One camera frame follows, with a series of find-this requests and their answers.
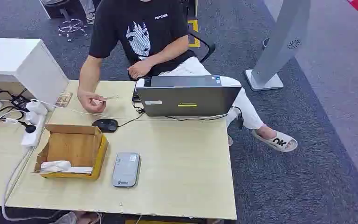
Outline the person's left hand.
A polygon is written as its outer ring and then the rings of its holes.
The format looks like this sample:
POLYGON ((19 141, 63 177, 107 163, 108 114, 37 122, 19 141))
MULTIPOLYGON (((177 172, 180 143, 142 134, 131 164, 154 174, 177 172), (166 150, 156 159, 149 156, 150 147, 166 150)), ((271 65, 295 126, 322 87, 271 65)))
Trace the person's left hand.
POLYGON ((142 60, 130 66, 127 71, 132 79, 137 80, 138 78, 146 76, 153 66, 154 64, 151 61, 142 60))

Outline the person's right hand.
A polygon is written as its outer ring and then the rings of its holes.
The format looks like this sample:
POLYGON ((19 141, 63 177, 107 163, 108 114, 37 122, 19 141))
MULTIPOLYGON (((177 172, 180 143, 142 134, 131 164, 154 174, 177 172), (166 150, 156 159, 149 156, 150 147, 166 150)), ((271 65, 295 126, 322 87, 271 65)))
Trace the person's right hand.
POLYGON ((78 89, 77 98, 87 112, 102 113, 106 108, 104 98, 93 92, 78 89))

